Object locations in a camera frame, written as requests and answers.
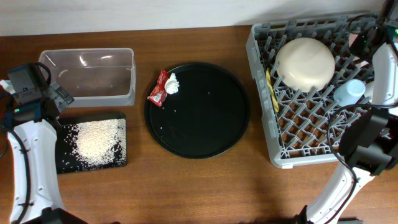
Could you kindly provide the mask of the pink bowl with rice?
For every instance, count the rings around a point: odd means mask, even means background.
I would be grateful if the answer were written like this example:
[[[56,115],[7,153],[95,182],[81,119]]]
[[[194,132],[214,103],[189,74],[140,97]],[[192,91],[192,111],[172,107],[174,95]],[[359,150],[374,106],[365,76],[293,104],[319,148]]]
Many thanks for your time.
[[[349,51],[354,55],[353,63],[357,67],[363,67],[369,62],[370,48],[367,43],[367,37],[364,34],[350,34],[349,35]]]

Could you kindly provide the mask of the beige plate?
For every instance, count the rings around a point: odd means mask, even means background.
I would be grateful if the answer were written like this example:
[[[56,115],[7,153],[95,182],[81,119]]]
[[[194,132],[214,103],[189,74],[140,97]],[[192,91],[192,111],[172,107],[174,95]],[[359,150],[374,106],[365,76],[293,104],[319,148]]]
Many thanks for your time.
[[[304,93],[324,89],[335,72],[335,58],[329,48],[308,37],[286,43],[278,51],[275,62],[282,82]]]

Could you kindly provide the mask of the red snack wrapper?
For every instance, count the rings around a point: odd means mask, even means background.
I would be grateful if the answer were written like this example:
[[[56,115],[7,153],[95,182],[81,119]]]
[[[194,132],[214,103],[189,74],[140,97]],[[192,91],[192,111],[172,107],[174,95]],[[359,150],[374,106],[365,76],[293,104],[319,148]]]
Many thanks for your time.
[[[147,97],[149,101],[151,101],[153,104],[155,104],[158,107],[162,106],[162,103],[165,101],[167,97],[167,92],[165,90],[165,83],[169,78],[170,75],[166,71],[162,70],[157,79],[155,87]]]

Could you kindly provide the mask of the yellow plastic knife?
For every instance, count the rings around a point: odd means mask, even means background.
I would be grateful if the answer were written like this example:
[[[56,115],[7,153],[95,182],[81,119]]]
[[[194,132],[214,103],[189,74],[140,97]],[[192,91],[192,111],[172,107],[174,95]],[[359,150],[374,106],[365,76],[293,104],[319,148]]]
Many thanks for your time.
[[[266,68],[266,82],[267,82],[267,86],[269,87],[270,92],[271,92],[271,102],[272,102],[274,111],[276,113],[278,113],[279,112],[279,105],[278,105],[278,102],[277,102],[275,94],[274,94],[274,89],[272,87],[271,75],[270,75],[269,68]]]

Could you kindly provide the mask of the white tissue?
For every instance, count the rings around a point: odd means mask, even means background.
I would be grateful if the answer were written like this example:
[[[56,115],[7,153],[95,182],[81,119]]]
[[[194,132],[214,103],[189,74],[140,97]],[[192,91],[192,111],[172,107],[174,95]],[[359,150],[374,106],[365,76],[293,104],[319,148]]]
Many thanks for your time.
[[[170,78],[165,82],[164,88],[167,94],[175,94],[178,92],[179,81],[174,73],[171,73]]]

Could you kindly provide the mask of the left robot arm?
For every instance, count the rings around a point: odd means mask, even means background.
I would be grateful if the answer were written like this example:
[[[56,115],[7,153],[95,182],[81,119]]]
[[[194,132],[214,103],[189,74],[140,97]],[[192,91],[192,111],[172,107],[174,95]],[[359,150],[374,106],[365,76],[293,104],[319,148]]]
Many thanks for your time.
[[[14,202],[11,223],[83,223],[67,212],[58,187],[55,145],[59,114],[73,97],[58,83],[18,90],[1,80],[18,106],[6,111],[2,127],[14,160]]]

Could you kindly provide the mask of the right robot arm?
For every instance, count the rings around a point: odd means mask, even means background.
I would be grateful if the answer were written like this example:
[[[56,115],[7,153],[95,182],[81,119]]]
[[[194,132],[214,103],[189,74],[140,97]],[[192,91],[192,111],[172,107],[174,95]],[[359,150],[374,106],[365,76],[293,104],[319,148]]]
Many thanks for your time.
[[[397,28],[380,28],[384,40],[372,53],[368,32],[358,35],[350,49],[374,67],[373,97],[367,112],[342,135],[334,156],[338,167],[322,193],[294,216],[294,223],[339,223],[344,209],[375,176],[397,165]]]

